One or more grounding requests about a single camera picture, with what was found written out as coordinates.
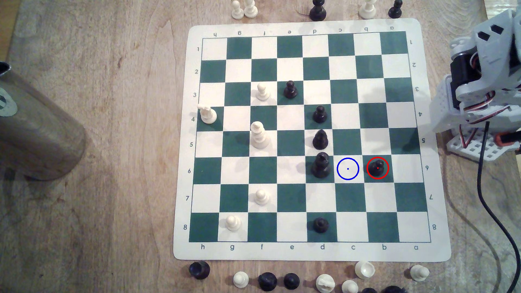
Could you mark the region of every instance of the wood grain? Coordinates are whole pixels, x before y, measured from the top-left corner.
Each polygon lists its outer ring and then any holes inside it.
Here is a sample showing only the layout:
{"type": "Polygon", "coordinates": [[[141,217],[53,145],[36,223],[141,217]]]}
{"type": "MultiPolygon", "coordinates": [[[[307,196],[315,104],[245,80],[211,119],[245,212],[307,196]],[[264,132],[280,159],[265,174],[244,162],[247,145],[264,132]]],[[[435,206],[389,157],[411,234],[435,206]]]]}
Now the wood grain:
{"type": "MultiPolygon", "coordinates": [[[[377,3],[386,17],[392,0],[377,3]]],[[[359,1],[328,0],[327,20],[358,19],[359,1]]],[[[235,21],[228,1],[26,0],[9,60],[33,86],[86,128],[83,159],[52,182],[2,169],[0,287],[4,292],[260,292],[255,278],[297,273],[316,292],[322,273],[337,284],[353,262],[210,261],[210,277],[188,275],[172,254],[173,213],[184,60],[194,25],[307,21],[311,1],[257,2],[259,15],[235,21]],[[251,285],[233,287],[245,271],[251,285]]],[[[486,18],[481,1],[417,0],[403,7],[424,34],[431,94],[449,72],[449,41],[486,18]]],[[[512,248],[481,207],[477,165],[440,149],[452,257],[426,264],[422,283],[411,263],[375,263],[360,288],[396,284],[409,292],[505,292],[515,270],[512,248]]],[[[521,184],[513,154],[487,163],[483,193],[520,242],[521,184]]],[[[274,292],[287,292],[279,286],[274,292]]]]}

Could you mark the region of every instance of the black pawn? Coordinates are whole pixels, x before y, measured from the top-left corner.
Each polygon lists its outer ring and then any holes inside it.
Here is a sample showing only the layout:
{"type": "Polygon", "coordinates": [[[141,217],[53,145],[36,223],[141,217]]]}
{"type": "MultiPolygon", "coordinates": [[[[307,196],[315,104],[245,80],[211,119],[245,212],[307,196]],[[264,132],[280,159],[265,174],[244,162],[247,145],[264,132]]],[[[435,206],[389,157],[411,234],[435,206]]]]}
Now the black pawn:
{"type": "Polygon", "coordinates": [[[321,152],[315,157],[315,161],[311,165],[311,173],[317,178],[325,178],[329,175],[331,167],[329,167],[329,155],[321,152]]]}
{"type": "Polygon", "coordinates": [[[205,261],[194,262],[188,267],[190,275],[198,280],[206,279],[210,274],[210,266],[205,261]]]}
{"type": "Polygon", "coordinates": [[[286,82],[286,88],[284,88],[284,96],[288,99],[292,99],[298,95],[299,92],[296,90],[295,83],[293,80],[286,82]]]}
{"type": "Polygon", "coordinates": [[[324,106],[318,106],[316,111],[313,112],[313,120],[316,123],[324,123],[327,120],[326,108],[324,106]]]}
{"type": "Polygon", "coordinates": [[[394,0],[394,6],[389,9],[390,18],[400,18],[402,16],[402,0],[394,0]]]}
{"type": "Polygon", "coordinates": [[[326,10],[322,7],[325,0],[313,0],[313,8],[309,11],[309,18],[312,21],[323,21],[326,18],[326,10]]]}
{"type": "Polygon", "coordinates": [[[317,131],[315,137],[313,138],[313,147],[317,150],[323,150],[327,148],[329,141],[327,140],[327,134],[322,129],[317,131]]]}
{"type": "Polygon", "coordinates": [[[264,292],[273,291],[273,289],[275,289],[277,286],[277,277],[270,272],[266,272],[260,275],[257,281],[259,282],[259,287],[264,292]]]}
{"type": "Polygon", "coordinates": [[[295,290],[300,285],[300,278],[296,274],[289,273],[284,276],[284,287],[287,290],[295,290]]]}

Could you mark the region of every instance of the white chess piece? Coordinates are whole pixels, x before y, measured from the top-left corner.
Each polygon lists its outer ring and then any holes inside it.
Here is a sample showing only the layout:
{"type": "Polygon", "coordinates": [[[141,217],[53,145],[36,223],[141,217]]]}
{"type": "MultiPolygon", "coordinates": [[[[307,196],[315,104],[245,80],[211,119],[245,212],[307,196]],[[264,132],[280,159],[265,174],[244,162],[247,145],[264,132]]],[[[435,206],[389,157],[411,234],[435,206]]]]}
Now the white chess piece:
{"type": "Polygon", "coordinates": [[[375,3],[377,0],[365,0],[365,4],[360,7],[358,14],[363,19],[373,19],[376,15],[375,3]]]}
{"type": "Polygon", "coordinates": [[[231,11],[231,17],[235,19],[241,19],[244,17],[244,10],[241,8],[241,3],[237,0],[233,0],[231,2],[231,7],[233,10],[231,11]]]}
{"type": "Polygon", "coordinates": [[[411,278],[417,282],[425,281],[425,279],[429,276],[429,269],[422,265],[415,265],[411,267],[411,278]]]}
{"type": "Polygon", "coordinates": [[[197,105],[197,108],[201,110],[201,120],[206,124],[212,124],[217,120],[217,113],[215,110],[204,105],[197,105]]]}
{"type": "Polygon", "coordinates": [[[233,276],[233,284],[237,288],[244,288],[248,285],[248,282],[250,281],[250,278],[248,277],[247,273],[245,272],[236,272],[233,276]]]}
{"type": "Polygon", "coordinates": [[[266,91],[266,85],[262,82],[259,82],[259,84],[257,85],[257,90],[258,92],[256,96],[259,101],[264,102],[271,96],[271,94],[268,91],[266,91]]]}
{"type": "Polygon", "coordinates": [[[237,231],[241,227],[241,219],[235,216],[228,216],[226,218],[226,228],[230,231],[237,231]]]}
{"type": "Polygon", "coordinates": [[[255,6],[254,0],[245,0],[244,1],[244,15],[248,18],[254,18],[259,13],[257,6],[255,6]]]}
{"type": "Polygon", "coordinates": [[[252,137],[250,139],[250,142],[252,146],[254,146],[257,149],[264,149],[269,145],[270,138],[267,135],[266,131],[264,130],[264,125],[259,122],[255,121],[252,123],[251,126],[252,130],[252,137]]]}

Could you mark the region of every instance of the chess board mat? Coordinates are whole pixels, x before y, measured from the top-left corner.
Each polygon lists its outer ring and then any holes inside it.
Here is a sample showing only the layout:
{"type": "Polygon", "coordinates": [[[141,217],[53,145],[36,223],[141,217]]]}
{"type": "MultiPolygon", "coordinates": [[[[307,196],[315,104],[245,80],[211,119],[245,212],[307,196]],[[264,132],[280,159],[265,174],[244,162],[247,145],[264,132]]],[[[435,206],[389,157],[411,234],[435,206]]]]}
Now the chess board mat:
{"type": "Polygon", "coordinates": [[[451,255],[415,19],[196,26],[189,32],[173,235],[178,259],[446,261],[451,255]],[[282,93],[295,81],[294,99],[282,93]],[[271,98],[255,98],[263,82],[271,98]],[[201,121],[197,104],[215,123],[201,121]],[[328,119],[312,120],[317,105],[328,119]],[[250,145],[261,121],[270,145],[250,145]],[[331,173],[310,171],[318,129],[331,173]],[[386,177],[367,164],[386,160],[386,177]],[[270,202],[253,201],[264,189],[270,202]],[[229,231],[225,219],[241,219],[229,231]],[[329,221],[323,234],[317,217],[329,221]]]}

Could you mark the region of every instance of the white square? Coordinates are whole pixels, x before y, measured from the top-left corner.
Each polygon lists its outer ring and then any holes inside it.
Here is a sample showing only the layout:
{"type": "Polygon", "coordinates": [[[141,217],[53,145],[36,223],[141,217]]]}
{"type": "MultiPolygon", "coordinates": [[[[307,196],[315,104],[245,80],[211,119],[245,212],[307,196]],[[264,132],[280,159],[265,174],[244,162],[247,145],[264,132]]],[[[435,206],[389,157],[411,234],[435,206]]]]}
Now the white square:
{"type": "Polygon", "coordinates": [[[329,79],[356,79],[356,57],[329,56],[329,79]]]}
{"type": "Polygon", "coordinates": [[[408,54],[382,55],[384,78],[411,77],[408,54]]]}
{"type": "Polygon", "coordinates": [[[248,212],[249,213],[276,213],[277,212],[277,184],[250,184],[248,186],[248,212]],[[255,202],[255,193],[262,189],[269,196],[265,205],[255,202]]]}
{"type": "Polygon", "coordinates": [[[277,106],[277,130],[303,130],[304,105],[277,106]]]}
{"type": "Polygon", "coordinates": [[[266,135],[270,139],[270,143],[267,147],[262,150],[254,147],[251,144],[251,134],[250,134],[250,157],[276,157],[277,156],[277,131],[276,130],[266,130],[266,135]]]}
{"type": "Polygon", "coordinates": [[[423,182],[420,155],[392,155],[391,160],[394,182],[423,182]]]}
{"type": "Polygon", "coordinates": [[[303,58],[277,59],[277,81],[304,80],[303,58]]]}
{"type": "Polygon", "coordinates": [[[364,155],[391,154],[391,139],[389,138],[388,128],[362,128],[360,129],[360,140],[362,154],[364,155]]]}
{"type": "Polygon", "coordinates": [[[277,37],[252,38],[252,59],[276,59],[277,37]]]}
{"type": "Polygon", "coordinates": [[[228,59],[226,60],[225,82],[251,82],[252,60],[251,59],[228,59]]]}
{"type": "Polygon", "coordinates": [[[366,212],[396,212],[394,183],[364,183],[366,212]]]}
{"type": "Polygon", "coordinates": [[[331,104],[329,80],[304,80],[304,105],[331,104]]]}
{"type": "Polygon", "coordinates": [[[220,201],[221,184],[193,185],[192,213],[218,213],[220,201]]]}
{"type": "Polygon", "coordinates": [[[195,157],[222,157],[222,131],[199,131],[195,143],[195,157]]]}
{"type": "Polygon", "coordinates": [[[202,60],[226,60],[228,39],[203,39],[202,60]]]}
{"type": "Polygon", "coordinates": [[[360,128],[358,104],[331,104],[331,124],[333,129],[360,128]]]}
{"type": "Polygon", "coordinates": [[[414,102],[387,103],[389,128],[415,128],[414,102]]]}
{"type": "Polygon", "coordinates": [[[329,39],[326,34],[302,36],[303,57],[329,56],[329,39]]]}
{"type": "Polygon", "coordinates": [[[306,183],[306,211],[336,212],[337,196],[334,183],[306,183]]]}
{"type": "Polygon", "coordinates": [[[427,212],[398,212],[400,242],[430,242],[427,212]]]}
{"type": "Polygon", "coordinates": [[[386,86],[383,78],[357,79],[359,103],[385,103],[386,86]]]}
{"type": "Polygon", "coordinates": [[[353,35],[355,55],[381,55],[380,33],[356,33],[353,35]]]}
{"type": "Polygon", "coordinates": [[[224,131],[249,131],[250,106],[226,106],[222,118],[224,131]]]}
{"type": "Polygon", "coordinates": [[[305,156],[278,156],[277,183],[292,184],[306,182],[305,156]]]}
{"type": "Polygon", "coordinates": [[[307,214],[277,213],[277,241],[307,242],[307,214]]]}
{"type": "Polygon", "coordinates": [[[222,157],[221,184],[248,184],[250,157],[222,157]]]}
{"type": "Polygon", "coordinates": [[[217,241],[248,241],[248,213],[219,213],[217,241]],[[236,216],[241,219],[239,230],[230,231],[226,228],[226,218],[228,216],[236,216]]]}
{"type": "Polygon", "coordinates": [[[368,242],[367,213],[337,212],[337,240],[345,242],[368,242]]]}

